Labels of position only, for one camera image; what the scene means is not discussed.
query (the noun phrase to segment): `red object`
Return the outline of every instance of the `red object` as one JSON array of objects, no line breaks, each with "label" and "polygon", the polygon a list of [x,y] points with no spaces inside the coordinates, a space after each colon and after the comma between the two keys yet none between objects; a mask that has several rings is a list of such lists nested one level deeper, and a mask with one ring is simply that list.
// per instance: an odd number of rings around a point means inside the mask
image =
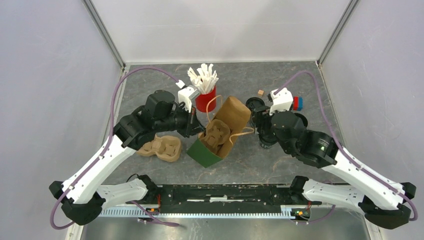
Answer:
[{"label": "red object", "polygon": [[[200,94],[196,98],[196,108],[202,113],[206,113],[206,105],[209,103],[209,101],[217,96],[217,86],[213,87],[213,90],[207,94]],[[211,112],[215,109],[217,106],[217,100],[214,99],[208,107],[208,111]]]}]

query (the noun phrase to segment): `gray tabletop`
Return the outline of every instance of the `gray tabletop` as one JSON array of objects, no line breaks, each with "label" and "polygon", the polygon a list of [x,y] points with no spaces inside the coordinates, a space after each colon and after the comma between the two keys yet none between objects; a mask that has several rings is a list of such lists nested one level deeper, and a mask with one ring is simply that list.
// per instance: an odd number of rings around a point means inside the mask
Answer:
[{"label": "gray tabletop", "polygon": [[[197,69],[198,64],[161,64],[156,67],[167,70],[186,84],[189,67]],[[257,96],[258,90],[264,90],[263,99],[267,103],[266,94],[277,89],[292,75],[301,70],[309,70],[318,79],[320,93],[324,104],[324,112],[336,133],[339,128],[321,78],[314,62],[239,62],[216,63],[219,81],[216,85],[217,95],[225,100],[235,96],[242,103],[250,97]],[[155,90],[166,90],[177,95],[175,82],[166,75],[154,70],[142,70],[131,75],[124,89],[119,117],[130,114],[135,108],[146,103],[147,96]],[[321,116],[314,84],[306,74],[294,80],[288,90],[294,96],[303,98],[301,113],[308,119],[308,129],[329,133]],[[205,113],[197,112],[199,120],[206,125]],[[148,175],[156,184],[228,184],[228,183],[291,183],[297,175],[306,176],[316,181],[330,180],[341,182],[336,176],[320,169],[307,166],[302,162],[284,154],[278,144],[270,149],[259,146],[258,136],[248,134],[237,139],[230,154],[222,161],[204,168],[186,154],[187,149],[196,140],[196,136],[183,138],[176,132],[160,133],[159,136],[172,135],[181,139],[183,147],[180,158],[176,162],[160,160],[155,155],[142,157],[134,154],[124,161],[105,181],[104,184],[120,184],[134,173]]]}]

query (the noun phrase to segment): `red container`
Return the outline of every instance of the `red container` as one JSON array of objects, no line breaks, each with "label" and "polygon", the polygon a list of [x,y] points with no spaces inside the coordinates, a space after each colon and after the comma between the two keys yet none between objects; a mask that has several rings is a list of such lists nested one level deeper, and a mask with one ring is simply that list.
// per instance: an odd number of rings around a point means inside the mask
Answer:
[{"label": "red container", "polygon": [[[217,86],[213,87],[213,90],[207,94],[200,94],[196,98],[196,108],[202,113],[206,113],[206,105],[208,105],[209,101],[217,96]],[[211,112],[217,106],[217,100],[214,99],[208,107],[208,111]]]}]

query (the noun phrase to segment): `black wire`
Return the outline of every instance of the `black wire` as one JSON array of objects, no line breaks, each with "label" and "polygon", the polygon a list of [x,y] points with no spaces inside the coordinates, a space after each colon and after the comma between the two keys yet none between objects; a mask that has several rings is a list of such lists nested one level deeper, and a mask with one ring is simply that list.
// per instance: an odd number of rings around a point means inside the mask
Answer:
[{"label": "black wire", "polygon": [[129,176],[129,178],[126,180],[126,183],[128,183],[128,181],[135,175],[137,175],[137,178],[140,177],[140,175],[138,175],[137,173],[134,173],[133,175]]}]

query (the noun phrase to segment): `white wall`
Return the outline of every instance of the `white wall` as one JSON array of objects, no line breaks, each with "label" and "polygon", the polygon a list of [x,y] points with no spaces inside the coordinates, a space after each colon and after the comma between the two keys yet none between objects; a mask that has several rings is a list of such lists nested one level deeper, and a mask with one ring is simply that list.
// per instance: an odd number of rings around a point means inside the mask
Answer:
[{"label": "white wall", "polygon": [[323,64],[350,152],[399,182],[417,186],[416,222],[387,239],[423,239],[424,2],[360,1]]},{"label": "white wall", "polygon": [[349,0],[92,0],[124,61],[316,60]]},{"label": "white wall", "polygon": [[100,146],[120,68],[80,0],[1,1],[0,33],[0,239],[64,239],[48,187]]}]

